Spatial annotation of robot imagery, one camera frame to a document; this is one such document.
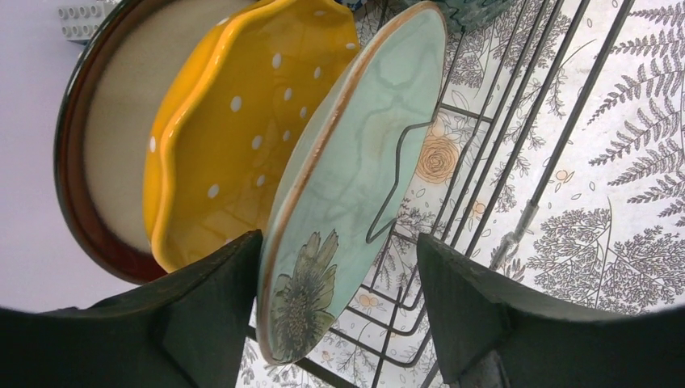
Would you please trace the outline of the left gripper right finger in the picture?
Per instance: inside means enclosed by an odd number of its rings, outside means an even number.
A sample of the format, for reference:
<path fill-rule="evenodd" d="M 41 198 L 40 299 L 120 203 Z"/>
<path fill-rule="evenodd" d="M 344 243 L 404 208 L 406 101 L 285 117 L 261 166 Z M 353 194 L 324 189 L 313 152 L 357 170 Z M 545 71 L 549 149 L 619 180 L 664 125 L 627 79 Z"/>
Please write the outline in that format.
<path fill-rule="evenodd" d="M 418 267 L 452 387 L 681 387 L 684 309 L 616 314 L 551 297 L 429 234 Z"/>

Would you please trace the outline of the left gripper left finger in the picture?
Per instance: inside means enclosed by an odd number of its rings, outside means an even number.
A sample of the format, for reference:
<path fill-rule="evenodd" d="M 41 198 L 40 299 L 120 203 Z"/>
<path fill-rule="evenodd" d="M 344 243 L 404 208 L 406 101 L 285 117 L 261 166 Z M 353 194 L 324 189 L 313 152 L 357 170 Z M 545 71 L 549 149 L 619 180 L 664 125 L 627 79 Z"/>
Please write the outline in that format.
<path fill-rule="evenodd" d="M 247 232 L 87 309 L 2 309 L 2 386 L 235 386 L 262 241 Z"/>

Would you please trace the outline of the yellow dotted scalloped plate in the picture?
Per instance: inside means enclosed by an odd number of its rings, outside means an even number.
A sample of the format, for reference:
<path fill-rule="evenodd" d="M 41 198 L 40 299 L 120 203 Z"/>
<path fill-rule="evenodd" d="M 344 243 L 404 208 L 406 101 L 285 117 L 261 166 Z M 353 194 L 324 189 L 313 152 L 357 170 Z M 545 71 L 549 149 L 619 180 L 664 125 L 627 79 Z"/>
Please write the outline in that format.
<path fill-rule="evenodd" d="M 358 51 L 334 1 L 259 1 L 209 30 L 149 134 L 143 214 L 161 268 L 266 226 L 294 146 Z"/>

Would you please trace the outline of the mint green flower plate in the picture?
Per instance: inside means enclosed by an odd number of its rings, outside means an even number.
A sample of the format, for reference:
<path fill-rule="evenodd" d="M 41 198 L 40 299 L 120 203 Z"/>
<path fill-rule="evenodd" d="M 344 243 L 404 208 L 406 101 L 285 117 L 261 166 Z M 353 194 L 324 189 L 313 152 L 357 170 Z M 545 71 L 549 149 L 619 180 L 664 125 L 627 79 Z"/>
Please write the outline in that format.
<path fill-rule="evenodd" d="M 311 115 L 261 250 L 256 334 L 272 365 L 311 352 L 380 252 L 440 94 L 447 29 L 421 1 L 390 19 Z"/>

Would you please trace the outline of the floral tablecloth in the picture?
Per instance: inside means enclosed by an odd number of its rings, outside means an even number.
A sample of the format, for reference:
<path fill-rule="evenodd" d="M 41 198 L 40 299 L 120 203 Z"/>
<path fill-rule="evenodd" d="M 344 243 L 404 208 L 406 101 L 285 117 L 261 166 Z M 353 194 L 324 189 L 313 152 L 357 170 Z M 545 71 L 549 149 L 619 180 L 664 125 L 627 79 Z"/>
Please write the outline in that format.
<path fill-rule="evenodd" d="M 526 136 L 480 264 L 580 305 L 644 314 L 684 302 L 684 4 L 629 1 L 571 44 L 568 74 Z M 414 176 L 457 148 L 427 137 Z"/>

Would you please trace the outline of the beige plate dark red rim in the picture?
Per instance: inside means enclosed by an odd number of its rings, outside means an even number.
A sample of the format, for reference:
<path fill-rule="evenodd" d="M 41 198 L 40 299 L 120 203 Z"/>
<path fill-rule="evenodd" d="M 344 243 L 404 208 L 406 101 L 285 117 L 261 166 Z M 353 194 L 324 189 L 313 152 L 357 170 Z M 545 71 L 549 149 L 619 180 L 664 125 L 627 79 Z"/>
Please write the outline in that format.
<path fill-rule="evenodd" d="M 65 222 L 101 268 L 144 284 L 164 275 L 142 212 L 149 131 L 205 34 L 244 1 L 122 1 L 86 44 L 57 118 L 54 179 Z"/>

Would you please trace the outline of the dark green mug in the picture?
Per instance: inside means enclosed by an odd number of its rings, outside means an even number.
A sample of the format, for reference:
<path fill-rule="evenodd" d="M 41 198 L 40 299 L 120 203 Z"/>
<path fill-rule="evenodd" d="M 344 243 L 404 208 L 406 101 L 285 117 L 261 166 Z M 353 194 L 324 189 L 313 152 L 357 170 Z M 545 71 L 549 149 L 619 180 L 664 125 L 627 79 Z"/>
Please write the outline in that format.
<path fill-rule="evenodd" d="M 513 4 L 511 0 L 437 1 L 448 26 L 454 32 L 470 32 L 492 22 Z"/>

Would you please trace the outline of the blue grey lego bricks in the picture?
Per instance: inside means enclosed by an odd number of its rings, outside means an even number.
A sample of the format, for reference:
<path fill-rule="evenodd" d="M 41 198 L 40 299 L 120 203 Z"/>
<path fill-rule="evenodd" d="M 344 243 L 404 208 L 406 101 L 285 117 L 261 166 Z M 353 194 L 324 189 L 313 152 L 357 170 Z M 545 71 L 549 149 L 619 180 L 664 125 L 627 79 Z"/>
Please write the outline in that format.
<path fill-rule="evenodd" d="M 114 2 L 92 1 L 57 8 L 61 34 L 70 42 L 85 44 L 115 7 Z"/>

